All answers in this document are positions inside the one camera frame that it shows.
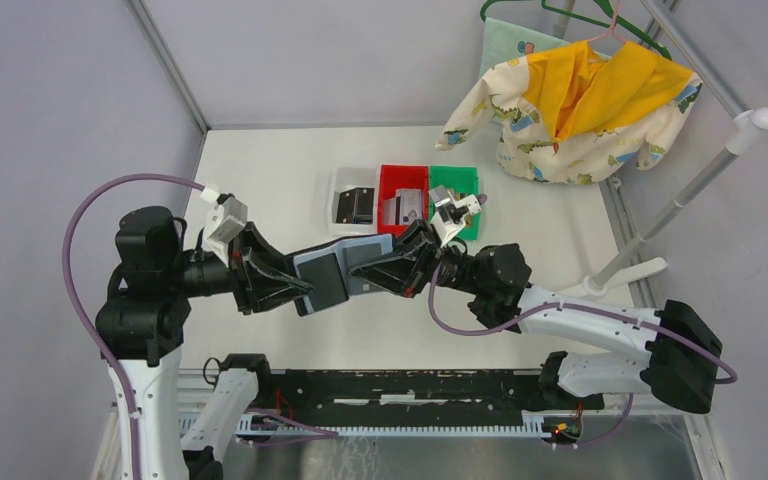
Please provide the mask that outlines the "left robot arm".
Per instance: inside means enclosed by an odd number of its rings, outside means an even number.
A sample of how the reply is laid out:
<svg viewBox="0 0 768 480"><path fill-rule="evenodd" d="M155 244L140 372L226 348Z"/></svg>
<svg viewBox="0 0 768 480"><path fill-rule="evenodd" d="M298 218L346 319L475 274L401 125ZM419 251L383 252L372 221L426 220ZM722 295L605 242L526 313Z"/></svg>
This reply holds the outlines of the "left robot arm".
<svg viewBox="0 0 768 480"><path fill-rule="evenodd" d="M274 381L262 354L230 354L207 406L185 436L178 430L178 373L184 325L197 297L230 293L249 315L313 291L291 273L253 223L230 242L230 257L184 250L183 221L149 206L119 222L120 263L95 327L112 354L110 376L122 430L124 479L220 479L234 425L245 409L266 405Z"/></svg>

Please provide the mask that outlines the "black leather card holder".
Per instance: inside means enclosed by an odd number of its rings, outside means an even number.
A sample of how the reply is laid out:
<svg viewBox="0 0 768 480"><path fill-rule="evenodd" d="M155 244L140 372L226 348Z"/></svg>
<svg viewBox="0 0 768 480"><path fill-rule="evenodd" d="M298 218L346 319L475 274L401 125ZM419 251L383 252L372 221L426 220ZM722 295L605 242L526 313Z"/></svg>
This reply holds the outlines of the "black leather card holder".
<svg viewBox="0 0 768 480"><path fill-rule="evenodd" d="M392 234L342 237L322 245L293 252L287 257L297 276L306 281L299 271L302 264L327 254L335 254L348 290L349 299L347 301L349 301L353 296L383 292L380 287L352 277L349 271L366 260L389 253L392 250L393 237ZM312 309L308 295L294 301L297 314L300 317L323 311Z"/></svg>

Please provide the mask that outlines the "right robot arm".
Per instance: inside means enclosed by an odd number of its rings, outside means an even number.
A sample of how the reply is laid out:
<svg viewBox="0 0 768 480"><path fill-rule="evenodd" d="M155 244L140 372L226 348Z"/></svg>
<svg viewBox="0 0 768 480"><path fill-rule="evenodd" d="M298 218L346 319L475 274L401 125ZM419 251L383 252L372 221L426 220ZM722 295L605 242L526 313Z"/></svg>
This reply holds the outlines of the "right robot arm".
<svg viewBox="0 0 768 480"><path fill-rule="evenodd" d="M391 252L351 267L350 275L405 298L422 290L433 297L440 288L472 295L467 307L480 329L455 328L433 313L444 330L467 337L503 331L555 336L598 348L596 354L547 357L537 392L551 408L596 394L650 394L672 408L707 414L716 386L737 380L721 359L722 342L686 303L624 308L552 292L531 283L518 244L471 255L441 245L426 222L414 223L392 243Z"/></svg>

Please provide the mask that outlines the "dark grey credit card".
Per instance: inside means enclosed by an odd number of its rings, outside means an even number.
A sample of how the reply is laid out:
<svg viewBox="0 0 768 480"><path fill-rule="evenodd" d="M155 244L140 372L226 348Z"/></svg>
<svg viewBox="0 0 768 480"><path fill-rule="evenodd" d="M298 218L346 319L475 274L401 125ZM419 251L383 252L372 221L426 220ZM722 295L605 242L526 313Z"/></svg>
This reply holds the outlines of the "dark grey credit card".
<svg viewBox="0 0 768 480"><path fill-rule="evenodd" d="M348 290L335 254L327 254L302 264L299 271L314 286L308 295L314 311L320 311L349 299Z"/></svg>

